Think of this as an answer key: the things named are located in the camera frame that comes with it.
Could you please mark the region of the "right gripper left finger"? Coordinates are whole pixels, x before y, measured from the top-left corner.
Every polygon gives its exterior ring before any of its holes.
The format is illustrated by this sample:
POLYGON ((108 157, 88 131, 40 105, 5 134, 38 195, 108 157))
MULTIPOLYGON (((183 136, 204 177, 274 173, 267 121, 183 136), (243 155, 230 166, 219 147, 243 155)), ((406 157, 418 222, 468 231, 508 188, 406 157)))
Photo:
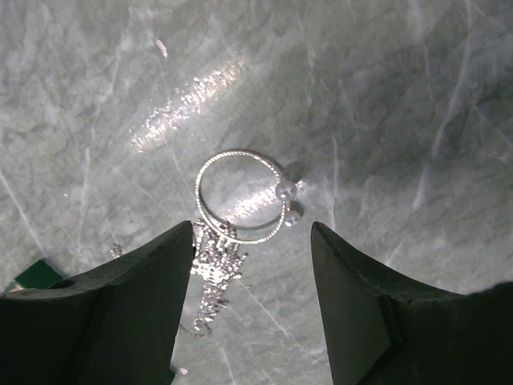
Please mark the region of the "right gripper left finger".
POLYGON ((1 297, 4 384, 165 384, 194 249, 184 221, 44 289, 1 297))

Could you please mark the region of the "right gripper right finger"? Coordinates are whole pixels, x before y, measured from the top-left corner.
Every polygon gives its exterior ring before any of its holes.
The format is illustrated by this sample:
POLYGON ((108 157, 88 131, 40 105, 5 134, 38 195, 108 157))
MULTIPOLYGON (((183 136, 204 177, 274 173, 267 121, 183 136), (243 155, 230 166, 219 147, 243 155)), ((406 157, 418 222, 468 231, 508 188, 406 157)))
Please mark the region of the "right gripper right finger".
POLYGON ((321 222, 311 253, 334 383, 511 383, 511 283, 473 294, 429 286, 321 222))

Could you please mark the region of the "green jewelry tray insert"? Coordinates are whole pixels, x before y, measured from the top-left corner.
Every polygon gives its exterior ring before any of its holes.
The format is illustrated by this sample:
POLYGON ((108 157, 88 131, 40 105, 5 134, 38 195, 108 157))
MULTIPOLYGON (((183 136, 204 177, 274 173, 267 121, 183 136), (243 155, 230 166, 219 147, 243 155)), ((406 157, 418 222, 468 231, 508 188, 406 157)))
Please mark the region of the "green jewelry tray insert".
POLYGON ((63 277, 48 265, 45 260, 39 260, 20 273, 6 287, 3 293, 26 289, 44 290, 62 279, 63 277))

